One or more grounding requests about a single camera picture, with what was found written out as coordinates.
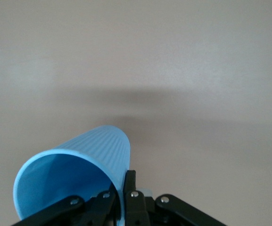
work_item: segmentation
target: smooth glossy surface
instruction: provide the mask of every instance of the smooth glossy surface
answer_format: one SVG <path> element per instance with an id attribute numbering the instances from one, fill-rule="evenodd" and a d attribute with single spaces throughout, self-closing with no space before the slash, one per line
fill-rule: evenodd
<path id="1" fill-rule="evenodd" d="M 104 124 L 154 197 L 272 225 L 272 0 L 0 1 L 0 226 L 30 157 Z"/>

